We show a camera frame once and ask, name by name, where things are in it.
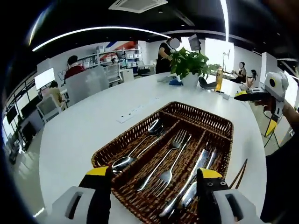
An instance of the ceiling light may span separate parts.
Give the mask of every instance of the ceiling light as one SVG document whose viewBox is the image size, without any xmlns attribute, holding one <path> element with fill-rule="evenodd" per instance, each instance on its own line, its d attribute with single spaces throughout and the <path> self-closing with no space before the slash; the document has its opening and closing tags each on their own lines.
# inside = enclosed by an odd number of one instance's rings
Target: ceiling light
<svg viewBox="0 0 299 224">
<path fill-rule="evenodd" d="M 164 35 L 164 34 L 160 34 L 160 33 L 154 32 L 154 31 L 150 31 L 150 30 L 146 30 L 146 29 L 133 28 L 133 27 L 91 27 L 91 28 L 85 28 L 85 29 L 78 29 L 78 30 L 71 31 L 69 33 L 62 34 L 62 35 L 59 35 L 57 37 L 54 37 L 54 38 L 52 38 L 52 39 L 50 39 L 50 40 L 48 40 L 48 41 L 46 41 L 46 42 L 38 45 L 32 51 L 36 51 L 36 50 L 40 49 L 41 47 L 45 46 L 46 44 L 51 43 L 52 41 L 55 41 L 55 40 L 57 40 L 59 38 L 62 38 L 62 37 L 65 37 L 65 36 L 68 36 L 68 35 L 71 35 L 71 34 L 76 34 L 76 33 L 84 32 L 84 31 L 89 31 L 89 30 L 97 30 L 97 29 L 130 29 L 130 30 L 147 32 L 147 33 L 150 33 L 150 34 L 156 34 L 156 35 L 159 35 L 159 36 L 166 37 L 167 39 L 170 38 L 170 36 L 167 36 L 167 35 Z"/>
<path fill-rule="evenodd" d="M 223 11 L 223 17 L 224 17 L 224 26 L 225 26 L 225 41 L 228 42 L 228 36 L 229 36 L 229 26 L 228 26 L 228 6 L 226 4 L 226 0 L 220 0 L 221 7 Z"/>
</svg>

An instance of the woven cutlery tray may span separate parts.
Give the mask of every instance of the woven cutlery tray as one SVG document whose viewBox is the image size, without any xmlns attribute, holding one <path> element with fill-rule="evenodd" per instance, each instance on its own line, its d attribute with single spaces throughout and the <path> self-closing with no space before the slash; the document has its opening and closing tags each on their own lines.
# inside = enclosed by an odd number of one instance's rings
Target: woven cutlery tray
<svg viewBox="0 0 299 224">
<path fill-rule="evenodd" d="M 129 211 L 147 224 L 161 222 L 158 215 L 183 187 L 203 149 L 210 152 L 216 149 L 217 156 L 210 169 L 216 170 L 225 177 L 233 138 L 233 124 L 230 121 L 189 105 L 170 102 L 98 150 L 92 157 L 93 167 L 111 166 L 117 159 L 128 155 L 142 139 L 149 135 L 148 126 L 157 118 L 163 121 L 165 130 L 160 139 L 112 179 L 112 193 Z M 172 170 L 172 179 L 168 187 L 159 196 L 153 192 L 159 176 L 170 169 L 180 149 L 169 153 L 144 190 L 136 191 L 140 181 L 172 148 L 171 143 L 181 129 L 186 130 L 187 135 L 191 134 L 192 137 Z M 131 157 L 135 158 L 155 139 L 156 136 L 147 138 Z M 180 213 L 181 216 L 175 220 L 175 223 L 199 223 L 197 202 L 195 198 L 187 209 Z"/>
</svg>

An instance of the black ceiling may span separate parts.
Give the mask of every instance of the black ceiling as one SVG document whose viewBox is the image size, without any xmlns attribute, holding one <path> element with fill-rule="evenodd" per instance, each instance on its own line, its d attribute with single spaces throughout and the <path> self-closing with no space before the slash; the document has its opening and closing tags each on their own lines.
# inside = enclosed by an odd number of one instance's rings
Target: black ceiling
<svg viewBox="0 0 299 224">
<path fill-rule="evenodd" d="M 98 26 L 127 26 L 159 33 L 173 30 L 211 30 L 225 32 L 220 0 L 168 0 L 168 3 L 141 14 L 108 10 L 115 0 L 58 0 L 41 16 L 31 45 L 26 49 L 26 64 L 41 62 L 64 51 L 87 44 L 107 41 L 164 39 L 132 30 L 94 30 L 55 40 L 36 52 L 31 49 L 67 32 Z M 269 52 L 277 58 L 294 57 L 286 41 L 286 31 L 258 0 L 227 0 L 229 33 L 251 43 L 230 38 L 236 46 L 257 52 Z M 223 36 L 199 34 L 201 38 Z"/>
</svg>

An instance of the white table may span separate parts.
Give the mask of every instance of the white table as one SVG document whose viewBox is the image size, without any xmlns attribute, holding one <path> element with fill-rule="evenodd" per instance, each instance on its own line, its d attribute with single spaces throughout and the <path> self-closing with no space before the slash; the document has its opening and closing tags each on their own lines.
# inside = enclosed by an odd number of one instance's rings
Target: white table
<svg viewBox="0 0 299 224">
<path fill-rule="evenodd" d="M 95 151 L 116 138 L 134 124 L 171 101 L 179 101 L 212 112 L 234 124 L 232 153 L 226 182 L 231 184 L 246 158 L 248 163 L 239 190 L 262 211 L 266 190 L 266 162 L 263 141 L 256 119 L 248 103 L 221 95 L 199 86 L 187 89 L 157 83 L 157 74 L 123 83 L 88 97 L 68 108 L 48 122 L 43 131 L 40 149 L 40 183 L 45 207 L 69 187 L 78 186 L 86 172 L 92 169 Z M 215 80 L 209 77 L 208 83 Z M 222 91 L 230 96 L 239 91 L 237 84 L 223 80 Z M 131 119 L 119 123 L 117 118 L 139 105 L 145 108 Z M 111 224 L 136 224 L 140 221 L 111 195 Z"/>
</svg>

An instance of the bottle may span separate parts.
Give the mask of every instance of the bottle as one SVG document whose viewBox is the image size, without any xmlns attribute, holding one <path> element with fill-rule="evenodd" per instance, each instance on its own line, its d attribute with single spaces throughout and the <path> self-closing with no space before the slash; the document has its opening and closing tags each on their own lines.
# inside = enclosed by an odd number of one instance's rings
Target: bottle
<svg viewBox="0 0 299 224">
<path fill-rule="evenodd" d="M 219 67 L 217 72 L 216 72 L 216 88 L 215 88 L 215 91 L 220 91 L 221 90 L 222 79 L 223 79 L 223 71 L 222 71 L 222 68 Z"/>
</svg>

